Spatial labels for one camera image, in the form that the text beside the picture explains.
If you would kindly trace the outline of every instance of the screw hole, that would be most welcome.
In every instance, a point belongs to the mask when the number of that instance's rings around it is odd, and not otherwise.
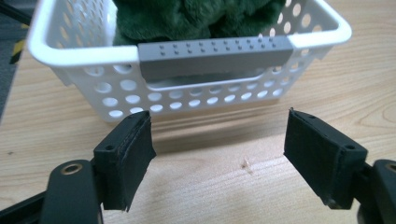
[[[63,175],[72,175],[77,173],[78,171],[80,171],[82,169],[82,165],[79,163],[72,163],[69,165],[66,165],[62,171],[61,174]]]
[[[356,149],[354,146],[352,146],[352,145],[346,145],[346,148],[347,149],[351,149],[351,150],[353,150],[353,149]]]

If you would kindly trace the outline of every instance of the basket hole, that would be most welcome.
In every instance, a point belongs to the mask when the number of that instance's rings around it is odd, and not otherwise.
[[[276,35],[276,31],[274,28],[271,28],[270,30],[270,36],[275,36]]]
[[[129,74],[134,70],[130,64],[116,64],[113,67],[116,72],[122,75]]]
[[[294,17],[298,17],[301,13],[301,5],[299,3],[297,3],[296,5],[294,5],[293,8],[293,16]]]
[[[283,77],[280,81],[280,85],[288,85],[291,82],[291,77]]]
[[[248,90],[253,90],[255,89],[257,86],[259,85],[259,83],[257,81],[252,81],[250,83],[247,84],[247,89]]]
[[[202,89],[201,88],[194,88],[190,91],[191,96],[199,96],[202,94]]]
[[[209,105],[213,105],[213,104],[217,103],[218,100],[219,100],[218,97],[212,97],[212,98],[207,99],[206,102],[207,102]]]
[[[291,31],[291,24],[290,24],[289,21],[287,21],[287,22],[285,23],[285,26],[283,27],[283,31],[285,32],[285,34],[290,33],[290,31]]]
[[[67,10],[70,12],[70,14],[74,13],[73,6],[69,1],[66,2],[66,7],[67,7]]]
[[[108,115],[113,119],[118,119],[118,118],[122,117],[123,113],[120,110],[112,110],[112,111],[108,112]]]
[[[303,16],[301,25],[302,25],[304,28],[306,28],[306,27],[309,26],[309,24],[311,24],[311,15],[307,13],[307,14],[305,14],[305,15]]]
[[[225,103],[230,103],[235,99],[235,95],[228,95],[224,98]]]
[[[135,114],[135,113],[139,113],[143,111],[143,108],[141,107],[134,107],[132,109],[130,109],[129,111],[131,111],[131,114]]]
[[[241,96],[241,99],[242,99],[242,100],[248,100],[250,97],[251,97],[251,92],[247,92],[247,93],[244,93],[244,94]]]
[[[56,48],[64,49],[64,44],[58,41],[58,42],[56,42]]]
[[[105,68],[104,67],[86,67],[84,68],[84,71],[86,74],[92,76],[92,77],[100,77],[105,73]]]
[[[150,107],[150,110],[151,110],[152,112],[160,112],[160,111],[163,110],[163,106],[162,106],[162,105],[152,105],[152,106]]]
[[[217,93],[221,92],[221,86],[214,86],[214,87],[210,88],[209,91],[212,94],[217,94]]]
[[[282,94],[282,92],[283,92],[283,89],[277,89],[277,90],[273,91],[273,95],[280,96]]]
[[[321,25],[316,25],[314,26],[314,29],[312,29],[312,32],[320,32],[320,31],[322,31]]]
[[[140,102],[140,96],[138,95],[129,95],[125,97],[126,102],[128,102],[129,104],[137,104]]]
[[[125,91],[134,91],[136,89],[136,83],[129,79],[121,81],[120,86]]]
[[[108,84],[107,82],[99,82],[95,86],[95,90],[100,93],[109,93],[111,92],[111,89],[112,89],[111,85]]]
[[[291,0],[287,0],[287,1],[286,1],[286,4],[285,4],[285,7],[289,7],[290,4],[291,4]]]
[[[228,88],[229,91],[239,91],[241,89],[241,84],[235,83]]]
[[[169,106],[171,107],[171,109],[177,110],[177,109],[181,108],[182,103],[181,102],[174,102],[174,103],[170,104]]]
[[[264,98],[268,94],[268,91],[261,91],[257,93],[257,97]]]
[[[172,99],[179,99],[183,96],[183,91],[171,91],[169,97]]]
[[[278,75],[282,72],[282,66],[277,66],[273,68],[273,74]]]
[[[102,103],[105,106],[116,106],[119,103],[119,101],[116,98],[107,97],[103,99]]]
[[[200,100],[191,100],[191,101],[189,101],[189,106],[191,106],[191,107],[196,107],[196,106],[198,106],[200,103],[201,103]]]
[[[148,95],[148,99],[153,102],[161,100],[162,97],[159,92],[152,92]]]
[[[64,12],[64,23],[66,23],[66,25],[68,26],[68,27],[72,27],[72,22],[70,21],[70,18],[69,18],[69,16]]]
[[[303,49],[302,51],[301,51],[301,56],[307,56],[308,54],[309,54],[309,52],[310,52],[310,50],[309,49]]]
[[[279,17],[277,18],[277,24],[282,23],[282,21],[283,21],[283,13],[280,13]]]
[[[269,88],[269,87],[274,86],[274,84],[275,84],[275,80],[274,79],[270,79],[270,80],[267,80],[267,81],[264,82],[264,87],[265,88]]]
[[[290,71],[291,72],[297,72],[298,70],[300,70],[302,67],[304,66],[303,63],[295,63],[291,66]]]
[[[69,34],[66,32],[66,30],[64,29],[64,27],[60,27],[59,28],[61,30],[61,36],[65,41],[69,41]]]
[[[79,35],[76,35],[76,41],[77,41],[77,45],[79,45],[80,47],[83,47],[82,40],[81,40],[81,37],[79,37]]]

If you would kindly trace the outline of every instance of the basket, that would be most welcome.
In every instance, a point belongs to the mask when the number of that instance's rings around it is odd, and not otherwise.
[[[116,12],[111,0],[42,0],[27,41],[106,121],[279,98],[351,37],[324,1],[289,0],[258,36],[113,47]]]

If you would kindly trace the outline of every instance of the wood grain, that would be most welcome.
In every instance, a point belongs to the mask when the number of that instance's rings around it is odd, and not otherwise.
[[[283,156],[288,109],[329,122],[396,160],[396,2],[329,0],[353,28],[280,100],[153,119],[158,157],[130,213],[106,223],[356,223],[332,211]],[[45,190],[50,171],[92,158],[114,128],[24,52],[0,126],[0,209]]]

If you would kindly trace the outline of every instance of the circular hole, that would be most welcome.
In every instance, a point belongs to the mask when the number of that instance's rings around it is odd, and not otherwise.
[[[171,109],[180,109],[182,106],[181,102],[174,102],[172,104],[169,105],[171,107]]]
[[[257,97],[259,98],[263,98],[267,95],[268,91],[261,91],[259,93],[257,93]]]
[[[229,91],[239,91],[239,89],[241,89],[240,83],[235,83],[228,88]]]
[[[286,1],[286,4],[285,4],[285,7],[289,7],[290,4],[291,4],[291,0],[287,0],[287,1]]]
[[[213,104],[217,103],[218,100],[219,100],[218,97],[212,97],[212,98],[207,99],[206,102],[207,102],[209,105],[213,105]]]
[[[250,98],[251,97],[251,92],[247,92],[247,93],[244,93],[242,96],[241,96],[241,99],[242,100],[247,100],[248,98]]]
[[[228,95],[224,98],[224,101],[226,103],[230,103],[231,101],[233,101],[235,99],[235,95]]]
[[[100,82],[95,86],[95,90],[100,93],[111,92],[111,85],[106,82]]]
[[[280,85],[288,85],[291,82],[291,77],[283,77],[280,81]]]
[[[125,97],[126,102],[129,104],[137,104],[140,102],[140,96],[138,95],[129,95]]]
[[[113,119],[118,119],[118,118],[122,117],[123,113],[120,110],[112,110],[112,111],[108,112],[108,115]]]
[[[171,91],[169,92],[169,97],[172,99],[178,99],[183,96],[183,91]]]
[[[285,23],[285,26],[283,27],[283,31],[285,31],[285,34],[288,34],[288,33],[290,33],[290,30],[291,30],[291,24],[289,21],[287,21]]]
[[[282,94],[282,92],[283,92],[283,89],[277,89],[277,90],[275,90],[275,91],[273,92],[273,95],[274,95],[274,96],[280,96],[280,95]]]
[[[68,26],[68,27],[72,27],[72,22],[70,21],[70,18],[69,18],[69,16],[64,12],[64,22],[66,23],[66,25]]]
[[[316,25],[316,26],[314,26],[314,29],[312,29],[312,32],[320,32],[320,31],[322,31],[320,25]]]
[[[298,15],[300,15],[300,13],[301,13],[301,5],[297,3],[296,5],[294,5],[293,8],[293,16],[297,17]]]
[[[150,107],[152,112],[160,112],[163,110],[163,106],[162,105],[152,105]]]
[[[131,73],[133,68],[130,64],[118,64],[114,65],[114,70],[122,75],[126,75]]]
[[[84,72],[93,77],[102,76],[105,73],[104,67],[86,67]]]
[[[191,101],[189,101],[189,106],[191,106],[191,107],[196,107],[196,106],[198,106],[200,103],[201,103],[200,100],[191,100]]]
[[[280,74],[280,72],[282,72],[282,66],[277,66],[273,69],[274,75],[278,75],[278,74]]]
[[[347,149],[350,149],[350,150],[353,150],[353,149],[356,149],[354,146],[352,146],[352,145],[346,145],[346,148]]]
[[[301,22],[303,27],[308,27],[309,24],[311,24],[311,15],[310,14],[305,14],[303,16],[302,22]]]
[[[142,111],[143,111],[143,108],[134,107],[134,108],[132,108],[130,111],[131,111],[132,114],[135,114],[135,113],[142,112]]]
[[[269,34],[269,35],[270,35],[270,36],[275,36],[275,35],[276,35],[276,31],[275,31],[274,28],[271,28],[270,34]]]
[[[253,90],[255,89],[257,86],[259,85],[259,83],[257,81],[252,81],[250,83],[247,84],[247,89],[248,90]]]
[[[309,54],[309,49],[303,49],[302,51],[301,51],[301,56],[307,56]]]
[[[134,91],[136,89],[136,83],[129,79],[121,81],[120,86],[125,91]]]
[[[194,88],[190,91],[190,95],[191,96],[199,96],[202,93],[202,89],[201,88]]]
[[[77,173],[78,171],[80,171],[82,169],[82,165],[79,163],[72,163],[69,165],[66,165],[62,170],[61,170],[61,174],[63,175],[72,175]]]
[[[282,23],[282,21],[283,21],[283,13],[280,13],[279,17],[277,18],[277,24]]]
[[[210,93],[212,93],[212,94],[217,94],[219,92],[221,92],[221,86],[214,86],[214,87],[210,88]]]
[[[61,30],[62,38],[63,38],[65,41],[69,41],[69,34],[66,32],[66,30],[64,29],[64,27],[61,26],[59,29]]]
[[[110,146],[106,146],[106,147],[105,147],[105,150],[107,150],[107,151],[111,151],[111,150],[113,150],[113,149],[114,149],[114,147],[113,147],[113,146],[111,146],[111,145],[110,145]]]
[[[119,103],[117,99],[112,97],[107,97],[102,102],[105,106],[116,106]]]
[[[264,87],[265,88],[269,88],[269,87],[272,87],[274,84],[275,84],[275,80],[274,79],[270,79],[270,80],[264,82]]]
[[[159,101],[163,96],[159,92],[152,92],[148,95],[150,101]]]

